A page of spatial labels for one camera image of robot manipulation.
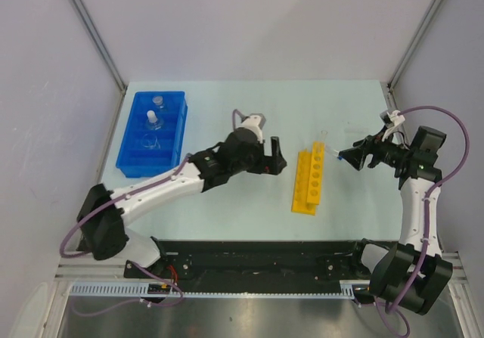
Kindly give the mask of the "blue capped small tube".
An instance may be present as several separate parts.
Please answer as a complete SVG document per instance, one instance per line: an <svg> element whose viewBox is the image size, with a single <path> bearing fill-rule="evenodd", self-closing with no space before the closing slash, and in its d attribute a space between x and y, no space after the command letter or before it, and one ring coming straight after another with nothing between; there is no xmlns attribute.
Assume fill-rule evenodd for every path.
<svg viewBox="0 0 484 338"><path fill-rule="evenodd" d="M340 156L340 152L338 150L334 150L332 147L328 145L324 146L324 151L330 154L332 157L336 157L338 160L342 160L343 158Z"/></svg>

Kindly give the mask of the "yellow test tube rack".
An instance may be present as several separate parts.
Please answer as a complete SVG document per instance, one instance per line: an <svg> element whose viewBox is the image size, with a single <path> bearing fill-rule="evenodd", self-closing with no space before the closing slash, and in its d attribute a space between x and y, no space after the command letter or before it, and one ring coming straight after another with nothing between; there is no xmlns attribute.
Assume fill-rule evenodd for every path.
<svg viewBox="0 0 484 338"><path fill-rule="evenodd" d="M291 212L314 216L321 202L324 172L324 143L315 141L311 150L298 153Z"/></svg>

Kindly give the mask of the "clear glass test tube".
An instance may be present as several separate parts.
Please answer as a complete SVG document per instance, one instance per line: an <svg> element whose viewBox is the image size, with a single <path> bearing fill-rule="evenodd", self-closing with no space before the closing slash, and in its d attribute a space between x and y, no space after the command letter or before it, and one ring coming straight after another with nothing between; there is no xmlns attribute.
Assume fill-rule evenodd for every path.
<svg viewBox="0 0 484 338"><path fill-rule="evenodd" d="M324 151L325 151L326 137L327 137L327 131L321 130L318 136L318 142L319 142L319 151L321 152L322 155L324 155Z"/></svg>

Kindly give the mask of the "blue divided plastic bin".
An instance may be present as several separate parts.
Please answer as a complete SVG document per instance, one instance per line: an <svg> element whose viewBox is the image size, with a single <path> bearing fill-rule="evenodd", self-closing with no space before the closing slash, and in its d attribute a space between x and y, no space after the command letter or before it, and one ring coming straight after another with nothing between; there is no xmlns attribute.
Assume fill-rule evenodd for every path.
<svg viewBox="0 0 484 338"><path fill-rule="evenodd" d="M184 91L138 91L116 167L127 178L154 177L181 162L188 105Z"/></svg>

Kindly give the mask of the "clear glass beaker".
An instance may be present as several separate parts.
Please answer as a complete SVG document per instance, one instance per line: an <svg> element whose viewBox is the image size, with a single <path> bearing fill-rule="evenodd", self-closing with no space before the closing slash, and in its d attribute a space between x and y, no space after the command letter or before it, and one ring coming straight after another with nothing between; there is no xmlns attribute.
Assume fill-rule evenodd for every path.
<svg viewBox="0 0 484 338"><path fill-rule="evenodd" d="M153 133L145 134L141 138L140 144L141 144L142 147L144 147L148 150L159 150L160 149L160 143L158 141L158 138Z"/></svg>

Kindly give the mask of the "glass flask with white stopper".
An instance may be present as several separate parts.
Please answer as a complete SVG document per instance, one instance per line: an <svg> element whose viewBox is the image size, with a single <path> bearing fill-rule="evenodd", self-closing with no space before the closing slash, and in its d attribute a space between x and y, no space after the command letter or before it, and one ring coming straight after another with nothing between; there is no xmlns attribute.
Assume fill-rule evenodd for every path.
<svg viewBox="0 0 484 338"><path fill-rule="evenodd" d="M164 121L154 110L146 112L146 128L150 130L159 130L163 127Z"/></svg>

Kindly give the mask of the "small clear glass flask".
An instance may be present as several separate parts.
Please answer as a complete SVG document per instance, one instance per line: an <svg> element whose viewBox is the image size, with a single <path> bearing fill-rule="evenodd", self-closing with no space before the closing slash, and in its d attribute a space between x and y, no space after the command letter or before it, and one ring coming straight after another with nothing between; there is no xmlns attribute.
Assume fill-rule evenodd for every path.
<svg viewBox="0 0 484 338"><path fill-rule="evenodd" d="M164 99L163 99L163 96L161 95L155 95L152 98L152 102L154 106L159 110L163 110L165 108Z"/></svg>

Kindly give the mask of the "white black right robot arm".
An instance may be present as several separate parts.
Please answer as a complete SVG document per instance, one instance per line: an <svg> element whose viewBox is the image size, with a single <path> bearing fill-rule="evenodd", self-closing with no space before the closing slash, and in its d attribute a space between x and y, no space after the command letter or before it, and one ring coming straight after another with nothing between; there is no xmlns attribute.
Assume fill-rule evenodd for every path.
<svg viewBox="0 0 484 338"><path fill-rule="evenodd" d="M338 153L357 170L379 163L394 168L402 198L399 241L384 248L362 240L349 259L349 270L357 278L371 275L371 295L419 315L430 310L452 276L452 264L442 258L436 236L440 189L435 184L442 172L434 164L445 140L445 133L421 126L405 146L393 143L381 129Z"/></svg>

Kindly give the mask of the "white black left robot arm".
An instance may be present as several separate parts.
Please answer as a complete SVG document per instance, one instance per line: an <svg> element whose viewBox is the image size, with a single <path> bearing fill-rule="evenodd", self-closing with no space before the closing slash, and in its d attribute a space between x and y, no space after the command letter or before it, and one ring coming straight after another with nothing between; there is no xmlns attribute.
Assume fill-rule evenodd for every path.
<svg viewBox="0 0 484 338"><path fill-rule="evenodd" d="M146 181L112 191L95 185L78 215L85 252L96 261L124 259L159 277L167 268L160 243L130 230L130 224L165 203L224 185L241 172L279 175L286 165L277 137L271 137L271 154L266 155L254 132L238 128L223 142L187 155L179 166Z"/></svg>

